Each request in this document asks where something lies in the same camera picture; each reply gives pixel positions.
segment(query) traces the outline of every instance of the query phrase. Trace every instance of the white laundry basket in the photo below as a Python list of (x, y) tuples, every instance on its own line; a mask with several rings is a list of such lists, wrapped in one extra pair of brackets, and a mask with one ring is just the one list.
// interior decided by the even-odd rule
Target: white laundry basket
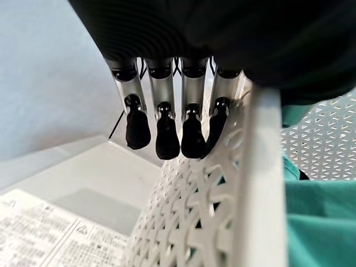
[(248, 87), (205, 159), (164, 163), (123, 266), (286, 266), (280, 97)]

